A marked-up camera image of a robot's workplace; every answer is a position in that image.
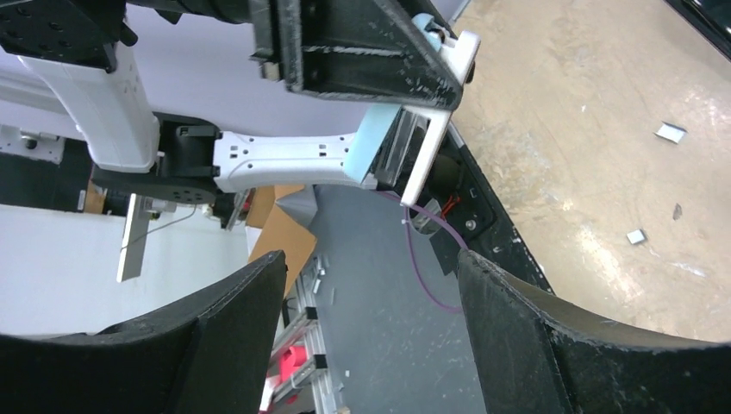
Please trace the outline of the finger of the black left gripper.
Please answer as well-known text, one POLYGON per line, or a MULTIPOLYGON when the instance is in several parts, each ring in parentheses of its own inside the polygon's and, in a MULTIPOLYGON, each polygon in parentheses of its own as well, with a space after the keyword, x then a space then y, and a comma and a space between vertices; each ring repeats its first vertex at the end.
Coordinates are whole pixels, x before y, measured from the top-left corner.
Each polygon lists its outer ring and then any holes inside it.
POLYGON ((330 100, 454 110, 463 87, 412 22, 430 1, 279 1, 281 67, 288 91, 330 100))

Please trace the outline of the light blue stapler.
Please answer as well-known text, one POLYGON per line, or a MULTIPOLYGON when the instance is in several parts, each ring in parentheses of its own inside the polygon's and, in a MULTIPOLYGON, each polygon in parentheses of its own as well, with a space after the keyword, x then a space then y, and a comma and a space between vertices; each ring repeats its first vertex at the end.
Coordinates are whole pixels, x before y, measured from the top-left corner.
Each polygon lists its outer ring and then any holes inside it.
MULTIPOLYGON (((479 35, 463 31, 457 38, 446 34, 446 29, 436 23, 434 16, 421 13, 412 18, 412 24, 438 53, 460 85, 474 63, 481 39, 479 35)), ((410 139, 419 122, 426 123, 425 135, 415 158, 406 186, 401 196, 401 205, 416 205, 434 164, 440 145, 453 115, 452 110, 428 109, 413 105, 375 103, 366 112, 344 160, 343 171, 350 178, 363 183, 377 158, 380 148, 389 136, 395 141, 410 139)))

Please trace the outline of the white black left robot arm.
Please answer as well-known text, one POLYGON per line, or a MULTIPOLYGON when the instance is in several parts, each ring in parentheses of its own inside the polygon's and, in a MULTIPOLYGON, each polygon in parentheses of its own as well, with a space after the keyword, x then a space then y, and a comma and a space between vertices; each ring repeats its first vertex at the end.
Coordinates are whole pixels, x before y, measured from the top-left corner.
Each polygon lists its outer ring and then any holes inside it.
POLYGON ((422 191, 479 47, 429 1, 4 1, 16 58, 103 188, 178 204, 275 185, 378 186, 402 113, 422 191))

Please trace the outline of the small staple strip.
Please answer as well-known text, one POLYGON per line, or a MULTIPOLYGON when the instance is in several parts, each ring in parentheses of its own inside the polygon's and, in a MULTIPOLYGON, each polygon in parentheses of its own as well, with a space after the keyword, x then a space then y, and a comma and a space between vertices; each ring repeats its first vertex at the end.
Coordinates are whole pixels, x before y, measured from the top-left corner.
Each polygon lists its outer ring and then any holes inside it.
POLYGON ((686 136, 687 130, 668 122, 662 122, 654 134, 660 139, 679 144, 686 136))
POLYGON ((643 229, 634 229, 626 234, 631 245, 638 245, 647 241, 647 235, 643 229))

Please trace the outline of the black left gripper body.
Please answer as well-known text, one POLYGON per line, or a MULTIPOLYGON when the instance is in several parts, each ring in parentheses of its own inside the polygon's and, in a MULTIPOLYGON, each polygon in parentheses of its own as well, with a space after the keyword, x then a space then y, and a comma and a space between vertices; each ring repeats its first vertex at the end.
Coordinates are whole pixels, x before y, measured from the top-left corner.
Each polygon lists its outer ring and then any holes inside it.
POLYGON ((303 86, 302 18, 299 1, 248 2, 255 46, 251 60, 260 77, 303 86))

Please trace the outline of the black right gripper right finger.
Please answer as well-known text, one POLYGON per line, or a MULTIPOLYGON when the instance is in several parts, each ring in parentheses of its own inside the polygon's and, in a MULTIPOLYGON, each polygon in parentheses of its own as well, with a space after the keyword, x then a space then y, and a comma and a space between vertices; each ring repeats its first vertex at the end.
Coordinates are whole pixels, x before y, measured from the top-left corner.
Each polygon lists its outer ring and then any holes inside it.
POLYGON ((490 413, 727 413, 730 347, 637 328, 471 250, 459 294, 490 413))

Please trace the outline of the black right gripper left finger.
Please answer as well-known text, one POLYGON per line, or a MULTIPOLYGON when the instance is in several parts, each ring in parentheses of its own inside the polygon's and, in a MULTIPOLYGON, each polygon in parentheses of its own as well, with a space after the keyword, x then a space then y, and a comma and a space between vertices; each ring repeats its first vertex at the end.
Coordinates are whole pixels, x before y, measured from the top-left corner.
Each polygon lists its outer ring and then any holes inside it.
POLYGON ((4 413, 255 413, 287 266, 270 252, 94 335, 1 338, 4 413))

